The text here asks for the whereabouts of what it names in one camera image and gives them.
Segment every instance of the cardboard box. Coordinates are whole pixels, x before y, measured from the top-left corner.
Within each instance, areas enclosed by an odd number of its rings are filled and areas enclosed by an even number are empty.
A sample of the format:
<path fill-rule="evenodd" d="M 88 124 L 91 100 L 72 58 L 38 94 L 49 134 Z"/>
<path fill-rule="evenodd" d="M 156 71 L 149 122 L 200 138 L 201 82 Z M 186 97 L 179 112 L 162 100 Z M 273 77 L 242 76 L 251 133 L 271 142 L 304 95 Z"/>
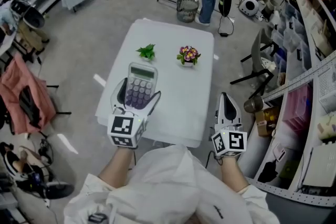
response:
<path fill-rule="evenodd" d="M 277 125 L 279 113 L 280 110 L 277 106 L 255 113 L 259 136 L 266 137 L 272 134 Z"/>

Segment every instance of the concrete floor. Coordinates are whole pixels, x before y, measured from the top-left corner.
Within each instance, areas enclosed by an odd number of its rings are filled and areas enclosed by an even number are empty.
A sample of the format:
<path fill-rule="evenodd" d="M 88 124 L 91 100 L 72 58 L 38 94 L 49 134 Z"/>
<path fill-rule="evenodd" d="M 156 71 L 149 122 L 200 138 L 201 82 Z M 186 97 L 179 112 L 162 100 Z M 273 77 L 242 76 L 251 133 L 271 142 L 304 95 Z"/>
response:
<path fill-rule="evenodd" d="M 246 17 L 237 8 L 239 0 L 232 1 L 230 16 L 234 20 L 234 33 L 220 37 L 217 33 L 220 14 L 213 13 L 209 27 L 193 22 L 193 27 L 213 33 L 215 37 L 211 95 L 208 108 L 204 140 L 192 153 L 205 164 L 208 152 L 213 149 L 208 141 L 210 127 L 213 126 L 216 98 L 221 92 L 229 93 L 243 110 L 243 103 L 254 91 L 248 82 L 234 86 L 230 81 L 243 76 L 240 60 L 250 53 L 252 42 L 261 24 Z M 63 209 L 70 198 L 82 188 L 88 173 L 98 174 L 113 156 L 116 150 L 106 136 L 106 127 L 98 124 L 94 116 L 103 87 L 93 79 L 98 74 L 107 79 L 114 59 L 121 47 L 131 24 L 138 18 L 148 18 L 171 24 L 185 25 L 176 18 L 175 5 L 160 0 L 87 0 L 80 5 L 77 13 L 56 4 L 46 19 L 45 31 L 50 34 L 41 58 L 40 68 L 37 63 L 30 65 L 33 72 L 48 84 L 59 84 L 58 90 L 50 90 L 59 111 L 72 111 L 71 116 L 57 116 L 44 132 L 49 135 L 49 142 L 54 149 L 54 163 L 51 169 L 59 180 L 75 185 L 75 192 L 70 197 L 51 201 L 51 208 L 56 213 L 59 223 L 63 223 Z M 222 19 L 221 31 L 230 33 L 229 20 Z M 244 111 L 245 131 L 251 128 L 251 116 Z M 63 134 L 75 150 L 65 147 L 58 134 Z M 38 149 L 41 136 L 34 134 L 25 140 L 23 135 L 12 136 L 7 126 L 0 131 L 2 141 L 13 143 L 16 149 L 26 145 Z M 139 159 L 152 148 L 153 141 L 142 139 L 136 156 Z M 216 162 L 212 159 L 209 171 L 219 175 Z M 16 197 L 23 212 L 35 224 L 54 223 L 53 213 L 40 199 L 17 190 Z"/>

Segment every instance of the wire basket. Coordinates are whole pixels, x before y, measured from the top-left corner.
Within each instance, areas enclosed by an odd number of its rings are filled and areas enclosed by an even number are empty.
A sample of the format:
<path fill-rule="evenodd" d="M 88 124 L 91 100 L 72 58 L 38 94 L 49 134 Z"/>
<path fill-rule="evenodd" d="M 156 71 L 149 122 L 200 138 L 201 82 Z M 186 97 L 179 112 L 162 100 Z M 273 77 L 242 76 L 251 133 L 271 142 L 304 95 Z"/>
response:
<path fill-rule="evenodd" d="M 196 0 L 177 0 L 177 18 L 184 23 L 191 23 L 196 16 L 200 3 Z"/>
<path fill-rule="evenodd" d="M 327 113 L 336 110 L 335 67 L 319 75 L 319 101 Z"/>

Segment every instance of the pink jacket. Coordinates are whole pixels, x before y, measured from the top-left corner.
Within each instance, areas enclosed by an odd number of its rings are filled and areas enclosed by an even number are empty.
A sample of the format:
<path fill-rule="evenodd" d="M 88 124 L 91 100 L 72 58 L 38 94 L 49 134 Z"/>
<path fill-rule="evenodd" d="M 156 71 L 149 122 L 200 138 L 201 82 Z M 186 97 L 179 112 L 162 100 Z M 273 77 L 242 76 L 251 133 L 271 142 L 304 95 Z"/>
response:
<path fill-rule="evenodd" d="M 27 68 L 21 55 L 16 53 L 0 78 L 0 95 L 12 117 L 15 134 L 34 133 L 41 130 L 30 125 L 28 116 L 19 105 L 19 94 L 26 86 L 29 86 L 34 102 L 40 110 L 38 125 L 41 129 L 56 114 L 47 92 L 46 81 L 36 78 Z"/>

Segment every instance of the potted plant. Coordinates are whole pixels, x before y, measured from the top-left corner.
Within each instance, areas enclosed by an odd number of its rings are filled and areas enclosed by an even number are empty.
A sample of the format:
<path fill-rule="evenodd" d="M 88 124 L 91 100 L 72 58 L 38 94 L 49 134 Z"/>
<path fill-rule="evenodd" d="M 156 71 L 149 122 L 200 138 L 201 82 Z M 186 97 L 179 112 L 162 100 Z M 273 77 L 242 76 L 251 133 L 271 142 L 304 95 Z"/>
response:
<path fill-rule="evenodd" d="M 191 67 L 197 64 L 197 59 L 201 56 L 198 51 L 191 47 L 185 46 L 180 48 L 180 54 L 177 55 L 177 59 L 181 61 L 181 64 L 185 67 Z"/>
<path fill-rule="evenodd" d="M 146 61 L 152 61 L 155 57 L 155 52 L 154 52 L 154 46 L 155 44 L 149 44 L 144 48 L 140 48 L 136 50 L 137 52 L 140 53 L 140 57 L 143 58 Z"/>

